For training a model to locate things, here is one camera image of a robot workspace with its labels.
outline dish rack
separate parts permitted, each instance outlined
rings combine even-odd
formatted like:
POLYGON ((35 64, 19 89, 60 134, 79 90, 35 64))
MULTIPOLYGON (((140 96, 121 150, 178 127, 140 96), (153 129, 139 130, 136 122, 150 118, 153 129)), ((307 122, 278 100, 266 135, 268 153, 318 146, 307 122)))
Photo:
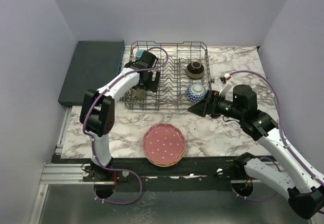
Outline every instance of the dish rack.
MULTIPOLYGON (((211 74, 208 61, 207 46, 203 42, 156 43, 153 41, 136 41, 131 45, 130 61, 135 61, 138 50, 151 47, 164 48, 169 60, 166 66, 158 69, 160 80, 157 92, 147 91, 142 100, 136 100, 136 90, 130 89, 123 97, 128 109, 160 110, 160 109, 188 109, 192 102, 187 98, 187 88, 194 83, 201 83, 207 90, 211 89, 211 74), (205 68, 203 78, 190 79, 186 73, 186 66, 194 61, 202 63, 205 68)), ((151 50, 157 58, 157 65, 163 63, 165 54, 161 50, 151 50)))

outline marble countertop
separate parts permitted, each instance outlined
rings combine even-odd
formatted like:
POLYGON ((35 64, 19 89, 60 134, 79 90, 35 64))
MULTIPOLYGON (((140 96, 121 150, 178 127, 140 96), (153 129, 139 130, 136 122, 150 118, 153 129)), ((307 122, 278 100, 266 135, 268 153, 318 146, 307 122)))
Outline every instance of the marble countertop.
MULTIPOLYGON (((234 70, 252 70, 264 74, 255 47, 208 47, 211 77, 234 70)), ((126 47, 123 63, 128 62, 130 48, 126 47)), ((273 97, 263 81, 252 74, 236 74, 234 85, 250 85, 257 93, 258 107, 278 121, 273 97)), ((219 90, 219 85, 212 85, 219 90)), ((61 158, 80 159, 92 156, 90 139, 82 133, 79 122, 81 107, 72 107, 63 142, 61 158)), ((128 110, 117 102, 115 124, 109 133, 110 151, 113 157, 145 157, 142 148, 143 135, 158 123, 169 123, 179 128, 187 141, 185 157, 239 156, 250 152, 256 156, 270 155, 257 142, 247 136, 237 122, 224 122, 221 118, 200 118, 185 110, 141 111, 128 110)))

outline purple cable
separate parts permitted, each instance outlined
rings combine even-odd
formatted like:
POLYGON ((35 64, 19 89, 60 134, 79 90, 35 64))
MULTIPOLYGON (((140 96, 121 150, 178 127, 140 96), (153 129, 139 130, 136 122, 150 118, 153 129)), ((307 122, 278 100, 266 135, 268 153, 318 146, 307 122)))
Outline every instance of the purple cable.
POLYGON ((102 92, 102 93, 101 93, 101 94, 100 94, 100 95, 99 95, 99 96, 94 100, 94 102, 92 103, 92 105, 91 105, 91 107, 90 107, 90 109, 89 109, 89 111, 88 111, 88 113, 87 113, 87 115, 86 115, 85 121, 84 121, 84 123, 83 123, 83 128, 82 128, 83 133, 84 133, 85 135, 90 136, 90 138, 91 138, 91 142, 92 142, 92 143, 91 143, 91 146, 92 146, 92 154, 93 154, 93 156, 95 157, 96 161, 98 162, 98 165, 99 165, 100 167, 102 167, 103 169, 108 170, 108 171, 114 171, 114 172, 117 172, 117 171, 127 171, 127 172, 129 172, 129 173, 135 175, 135 176, 137 177, 138 181, 140 182, 140 190, 139 190, 138 195, 137 195, 133 200, 131 200, 131 201, 127 201, 127 202, 116 202, 116 201, 111 201, 111 200, 101 199, 101 198, 99 198, 99 197, 97 196, 96 189, 94 189, 94 194, 95 194, 95 196, 96 196, 96 199, 99 199, 99 200, 101 200, 101 201, 103 201, 103 202, 107 202, 107 203, 111 203, 111 204, 116 204, 116 205, 128 205, 128 204, 132 204, 132 203, 136 202, 136 201, 141 197, 141 195, 142 195, 142 190, 143 190, 142 181, 141 181, 140 176, 139 176, 137 173, 135 173, 135 172, 133 172, 133 171, 131 171, 131 170, 127 170, 127 169, 119 169, 119 168, 108 168, 108 167, 105 167, 105 166, 100 162, 100 160, 99 160, 99 158, 98 158, 98 156, 97 156, 97 153, 96 153, 96 149, 95 149, 95 136, 94 136, 93 134, 89 133, 88 131, 86 131, 86 125, 87 125, 87 122, 88 122, 89 116, 90 116, 90 114, 91 114, 93 108, 95 107, 95 105, 96 105, 97 102, 99 101, 99 99, 100 99, 100 98, 101 98, 101 97, 102 97, 106 92, 108 92, 108 91, 110 90, 110 88, 113 87, 117 82, 119 82, 121 79, 123 79, 125 76, 128 76, 129 74, 136 73, 136 72, 143 72, 143 71, 150 71, 150 70, 158 69, 158 68, 161 68, 161 67, 163 67, 163 66, 165 66, 165 65, 167 64, 167 62, 168 62, 168 60, 169 60, 169 55, 168 55, 168 53, 166 52, 166 50, 163 49, 163 48, 161 48, 161 47, 152 47, 152 48, 149 48, 147 51, 150 51, 150 50, 152 50, 152 49, 160 49, 160 50, 162 50, 162 51, 166 54, 166 58, 165 58, 164 63, 161 64, 161 65, 159 65, 159 66, 155 66, 155 67, 153 67, 153 68, 137 69, 137 70, 133 70, 133 71, 127 72, 127 73, 125 73, 124 75, 121 74, 119 77, 117 77, 117 79, 116 79, 114 82, 111 83, 111 85, 110 85, 107 89, 105 89, 105 90, 104 90, 104 91, 103 91, 103 92, 102 92))
MULTIPOLYGON (((238 71, 234 71, 234 72, 230 73, 230 75, 232 76, 232 75, 234 75, 236 73, 252 73, 252 74, 255 74, 256 76, 262 78, 269 85, 269 87, 272 89, 273 94, 274 94, 274 97, 275 97, 275 100, 277 101, 277 105, 278 105, 278 117, 279 117, 279 125, 280 125, 280 127, 279 127, 280 138, 283 141, 283 144, 285 146, 287 146, 288 143, 286 142, 286 139, 285 139, 285 136, 284 136, 284 128, 283 128, 282 123, 281 123, 281 110, 280 110, 279 98, 278 98, 278 96, 277 96, 274 88, 270 85, 270 83, 268 82, 267 78, 265 78, 261 74, 256 73, 254 71, 250 71, 250 70, 238 70, 238 71)), ((318 179, 316 177, 316 175, 305 165, 305 163, 303 163, 303 161, 298 157, 298 155, 290 147, 287 147, 287 149, 290 152, 290 154, 293 155, 293 157, 296 159, 296 161, 311 175, 311 177, 314 178, 314 179, 316 179, 316 181, 319 184, 321 184, 322 186, 324 186, 324 182, 321 181, 320 179, 318 179)))
MULTIPOLYGON (((279 166, 271 159, 271 158, 268 158, 268 157, 261 157, 259 160, 262 161, 263 159, 267 159, 269 161, 271 161, 278 169, 279 172, 280 171, 280 168, 279 166)), ((275 198, 277 198, 279 196, 279 193, 275 193, 273 196, 269 197, 269 198, 266 198, 266 199, 253 199, 253 198, 248 198, 248 197, 244 197, 242 195, 239 195, 234 188, 232 188, 233 192, 236 194, 237 197, 240 197, 241 199, 244 199, 244 200, 249 200, 249 201, 253 201, 253 202, 266 202, 266 201, 270 201, 270 200, 273 200, 275 198)))

